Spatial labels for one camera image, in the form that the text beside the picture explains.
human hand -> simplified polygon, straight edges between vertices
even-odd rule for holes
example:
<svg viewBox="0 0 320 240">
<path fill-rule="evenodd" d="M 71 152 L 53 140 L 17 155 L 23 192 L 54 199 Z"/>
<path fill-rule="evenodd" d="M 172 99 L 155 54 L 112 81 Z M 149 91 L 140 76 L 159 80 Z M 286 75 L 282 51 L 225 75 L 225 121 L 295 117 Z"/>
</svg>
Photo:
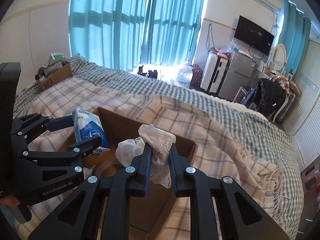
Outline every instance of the human hand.
<svg viewBox="0 0 320 240">
<path fill-rule="evenodd" d="M 7 205 L 9 207 L 16 207 L 20 205 L 20 202 L 14 195 L 10 195 L 0 199 L 0 204 Z"/>
</svg>

television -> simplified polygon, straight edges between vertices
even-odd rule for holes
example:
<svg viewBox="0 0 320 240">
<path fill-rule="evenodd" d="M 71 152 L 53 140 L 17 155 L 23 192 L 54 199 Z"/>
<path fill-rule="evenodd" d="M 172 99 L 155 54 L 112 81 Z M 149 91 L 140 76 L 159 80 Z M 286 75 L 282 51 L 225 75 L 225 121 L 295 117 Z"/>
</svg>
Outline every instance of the television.
<svg viewBox="0 0 320 240">
<path fill-rule="evenodd" d="M 240 16 L 235 38 L 268 55 L 275 37 L 259 25 Z"/>
</svg>

silver mini fridge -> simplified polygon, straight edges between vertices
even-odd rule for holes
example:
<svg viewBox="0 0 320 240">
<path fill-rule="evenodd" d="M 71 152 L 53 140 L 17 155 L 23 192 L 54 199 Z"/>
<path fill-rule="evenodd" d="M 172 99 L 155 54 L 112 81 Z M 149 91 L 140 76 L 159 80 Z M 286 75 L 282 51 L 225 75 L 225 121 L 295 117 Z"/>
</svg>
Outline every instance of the silver mini fridge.
<svg viewBox="0 0 320 240">
<path fill-rule="evenodd" d="M 218 96 L 233 101 L 241 85 L 246 86 L 254 68 L 254 61 L 246 55 L 234 51 L 228 70 L 220 85 Z"/>
</svg>

white lace fabric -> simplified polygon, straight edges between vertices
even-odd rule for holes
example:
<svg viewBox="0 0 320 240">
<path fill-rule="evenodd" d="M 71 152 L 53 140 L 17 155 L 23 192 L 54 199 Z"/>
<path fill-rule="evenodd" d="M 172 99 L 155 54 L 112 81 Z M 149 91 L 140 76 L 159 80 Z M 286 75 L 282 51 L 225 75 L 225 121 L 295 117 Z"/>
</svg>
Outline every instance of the white lace fabric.
<svg viewBox="0 0 320 240">
<path fill-rule="evenodd" d="M 145 143 L 148 143 L 152 151 L 150 180 L 154 184 L 161 184 L 166 188 L 171 187 L 169 170 L 169 151 L 176 137 L 172 133 L 160 130 L 151 125 L 141 125 L 138 130 L 141 138 L 128 139 L 119 143 L 116 150 L 116 158 L 125 167 L 130 166 L 133 157 L 141 155 Z"/>
</svg>

curtain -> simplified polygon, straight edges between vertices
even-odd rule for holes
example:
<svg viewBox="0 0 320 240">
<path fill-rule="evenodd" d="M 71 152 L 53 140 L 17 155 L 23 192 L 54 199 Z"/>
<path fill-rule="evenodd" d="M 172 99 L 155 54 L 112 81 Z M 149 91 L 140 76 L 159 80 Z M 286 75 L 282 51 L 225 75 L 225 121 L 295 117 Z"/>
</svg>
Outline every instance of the curtain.
<svg viewBox="0 0 320 240">
<path fill-rule="evenodd" d="M 71 0 L 71 54 L 112 69 L 140 61 L 146 0 Z"/>
<path fill-rule="evenodd" d="M 204 0 L 148 0 L 141 63 L 178 65 L 192 60 Z"/>
<path fill-rule="evenodd" d="M 303 59 L 308 49 L 311 21 L 298 11 L 296 6 L 284 0 L 284 23 L 279 37 L 287 51 L 288 62 L 285 73 L 288 76 L 290 69 L 293 70 L 294 79 L 301 68 Z"/>
</svg>

